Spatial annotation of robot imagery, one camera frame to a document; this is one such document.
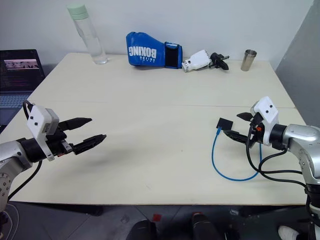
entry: blue cable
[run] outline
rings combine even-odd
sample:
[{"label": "blue cable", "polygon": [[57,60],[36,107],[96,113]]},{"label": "blue cable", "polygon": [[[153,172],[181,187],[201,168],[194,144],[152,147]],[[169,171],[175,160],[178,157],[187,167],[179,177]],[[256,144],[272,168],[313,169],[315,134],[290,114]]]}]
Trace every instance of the blue cable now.
[{"label": "blue cable", "polygon": [[[227,177],[225,175],[223,175],[216,167],[215,165],[215,160],[214,160],[214,152],[215,152],[215,145],[216,145],[216,141],[218,138],[218,135],[220,134],[221,131],[221,127],[218,127],[217,131],[216,131],[216,135],[213,141],[213,145],[212,145],[212,151],[211,151],[211,160],[212,160],[212,165],[214,167],[214,169],[216,170],[216,172],[223,178],[228,179],[230,181],[235,181],[235,182],[243,182],[243,181],[248,181],[250,179],[253,179],[255,176],[258,175],[258,172],[256,172],[254,175],[248,177],[248,178],[242,178],[242,179],[237,179],[237,178],[231,178],[231,177]],[[260,152],[260,162],[262,161],[262,147],[261,147],[261,143],[259,144],[259,152]]]}]

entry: laptop screen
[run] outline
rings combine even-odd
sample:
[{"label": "laptop screen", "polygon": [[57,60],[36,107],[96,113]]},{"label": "laptop screen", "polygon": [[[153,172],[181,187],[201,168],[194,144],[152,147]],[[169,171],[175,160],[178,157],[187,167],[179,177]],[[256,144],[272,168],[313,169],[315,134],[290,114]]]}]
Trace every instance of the laptop screen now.
[{"label": "laptop screen", "polygon": [[45,79],[37,50],[0,51],[0,93],[32,93]]}]

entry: laptop keyboard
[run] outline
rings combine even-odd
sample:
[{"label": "laptop keyboard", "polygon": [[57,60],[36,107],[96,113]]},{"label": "laptop keyboard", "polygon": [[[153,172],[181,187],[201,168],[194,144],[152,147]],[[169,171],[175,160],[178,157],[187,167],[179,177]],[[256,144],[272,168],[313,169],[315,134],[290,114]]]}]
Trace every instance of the laptop keyboard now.
[{"label": "laptop keyboard", "polygon": [[0,96],[0,108],[22,108],[22,103],[29,95],[2,95]]}]

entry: laptop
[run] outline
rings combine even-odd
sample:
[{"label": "laptop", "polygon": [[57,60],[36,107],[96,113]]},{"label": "laptop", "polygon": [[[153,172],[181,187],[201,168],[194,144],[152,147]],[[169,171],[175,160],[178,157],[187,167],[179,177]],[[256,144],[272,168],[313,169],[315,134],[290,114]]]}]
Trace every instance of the laptop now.
[{"label": "laptop", "polygon": [[37,50],[0,50],[0,126],[8,125],[44,79]]}]

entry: white wall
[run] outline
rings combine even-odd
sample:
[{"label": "white wall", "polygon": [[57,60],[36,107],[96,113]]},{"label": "white wall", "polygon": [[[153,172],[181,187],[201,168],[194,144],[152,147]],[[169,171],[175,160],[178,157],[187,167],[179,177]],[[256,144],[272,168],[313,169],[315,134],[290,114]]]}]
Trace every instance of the white wall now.
[{"label": "white wall", "polygon": [[[38,50],[43,65],[85,52],[66,4],[75,0],[1,0],[0,49]],[[242,59],[245,49],[277,68],[313,0],[78,0],[107,53],[126,53],[125,36],[146,32],[178,43],[184,57],[207,49]]]}]

